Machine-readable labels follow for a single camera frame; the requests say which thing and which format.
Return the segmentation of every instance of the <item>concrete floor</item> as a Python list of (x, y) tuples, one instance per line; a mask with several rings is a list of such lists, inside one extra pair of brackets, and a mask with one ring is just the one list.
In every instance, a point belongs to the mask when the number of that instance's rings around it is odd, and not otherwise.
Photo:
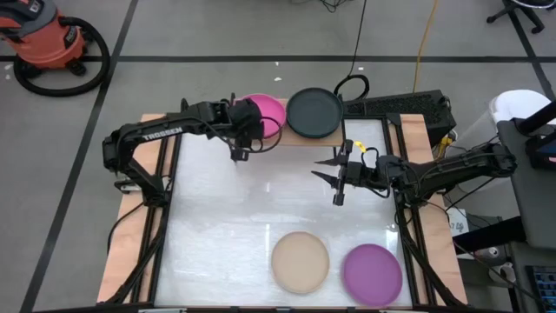
[[(228, 97), (232, 91), (290, 97), (310, 86), (333, 89), (348, 73), (350, 63), (329, 62), (334, 59), (326, 56), (353, 53), (363, 5), (359, 0), (347, 2), (330, 14), (317, 1), (55, 2), (64, 14), (94, 24), (112, 50), (128, 12), (132, 19), (129, 32), (121, 36), (121, 50), (115, 51), (123, 58), (105, 95), (98, 96), (97, 89), (65, 99), (36, 96), (16, 82), (9, 62), (0, 62), (0, 143), (7, 148), (0, 154), (4, 203), (0, 303), (6, 312), (22, 306), (29, 311), (95, 303), (106, 261), (106, 237), (121, 200), (112, 187), (114, 177), (103, 168), (100, 143), (105, 136), (124, 123), (137, 121), (143, 113), (178, 110), (182, 97), (195, 103)], [(388, 62), (355, 65), (356, 72), (370, 79), (370, 97), (411, 90), (414, 63), (395, 56), (416, 56), (432, 4), (433, 0), (368, 1), (359, 55), (392, 57)], [(486, 24), (486, 18), (502, 6), (500, 0), (440, 0), (424, 53), (437, 58), (422, 64), (418, 90), (441, 89), (450, 96), (459, 132), (502, 91), (530, 89), (550, 96), (551, 91), (541, 87), (539, 72), (526, 62), (536, 59), (504, 58), (527, 57), (527, 52), (508, 16)], [(556, 20), (540, 12), (546, 30), (531, 35), (530, 22), (520, 12), (517, 15), (534, 53), (556, 57)], [(10, 55), (10, 48), (0, 43), (0, 60)], [(131, 62), (134, 59), (125, 56), (274, 57), (262, 62), (237, 62), (229, 57), (149, 63)], [(283, 62), (284, 56), (300, 56), (305, 61)], [(485, 63), (481, 57), (498, 58)], [(97, 68), (98, 64), (89, 63), (91, 72)], [(556, 82), (555, 63), (543, 63), (540, 69), (548, 81)], [(49, 73), (39, 83), (77, 84), (64, 73)], [(348, 85), (345, 94), (356, 96), (359, 88), (355, 83)], [(97, 109), (101, 109), (98, 120)], [(483, 207), (467, 209), (492, 215)], [(48, 267), (41, 275), (36, 267), (55, 217), (61, 229), (52, 253), (43, 254), (40, 264)], [(52, 229), (51, 237), (56, 230)], [(30, 288), (35, 272), (37, 292)]]

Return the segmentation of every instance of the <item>orange shop vacuum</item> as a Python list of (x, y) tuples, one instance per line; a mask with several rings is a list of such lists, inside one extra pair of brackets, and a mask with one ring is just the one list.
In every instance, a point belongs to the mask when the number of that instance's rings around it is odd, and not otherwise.
[[(108, 75), (110, 55), (101, 34), (77, 17), (63, 16), (52, 0), (0, 0), (0, 37), (17, 52), (14, 75), (26, 89), (48, 97), (71, 97), (98, 86)], [(45, 70), (67, 69), (82, 77), (87, 69), (81, 57), (96, 42), (102, 66), (87, 83), (68, 89), (47, 89), (30, 79)]]

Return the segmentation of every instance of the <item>chair leg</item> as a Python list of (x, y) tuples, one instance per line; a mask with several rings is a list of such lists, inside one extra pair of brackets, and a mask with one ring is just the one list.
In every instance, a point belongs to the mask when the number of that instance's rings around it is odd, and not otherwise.
[(500, 12), (494, 14), (491, 17), (488, 17), (486, 22), (487, 23), (494, 23), (494, 21), (496, 21), (496, 19), (498, 19), (498, 17), (502, 17), (502, 16), (508, 14), (509, 12), (517, 9), (517, 8), (518, 8), (518, 4), (510, 3), (506, 8), (502, 9)]
[(542, 23), (542, 21), (540, 21), (540, 18), (537, 16), (537, 14), (533, 12), (533, 9), (523, 7), (521, 7), (520, 9), (531, 20), (531, 22), (535, 24), (535, 27), (531, 30), (533, 34), (538, 34), (545, 28), (545, 25)]

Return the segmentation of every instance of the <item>purple plate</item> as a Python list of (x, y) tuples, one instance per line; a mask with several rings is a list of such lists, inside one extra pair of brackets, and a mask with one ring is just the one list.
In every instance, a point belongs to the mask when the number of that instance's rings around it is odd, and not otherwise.
[(376, 244), (362, 244), (351, 250), (344, 259), (342, 274), (351, 297), (370, 307), (385, 307), (401, 292), (398, 260)]

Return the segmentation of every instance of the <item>pink plate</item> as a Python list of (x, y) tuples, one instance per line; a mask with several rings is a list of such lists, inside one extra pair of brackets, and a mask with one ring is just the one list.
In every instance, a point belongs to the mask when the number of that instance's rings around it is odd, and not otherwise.
[(261, 115), (263, 117), (272, 117), (280, 124), (280, 127), (278, 127), (278, 125), (276, 125), (274, 121), (263, 119), (262, 123), (264, 125), (264, 137), (269, 138), (276, 135), (280, 128), (286, 122), (286, 110), (281, 105), (280, 101), (278, 101), (278, 99), (274, 97), (265, 94), (247, 95), (245, 97), (236, 99), (236, 101), (246, 98), (249, 98), (253, 100), (253, 102), (257, 103), (257, 106), (259, 107), (259, 110), (261, 110)]

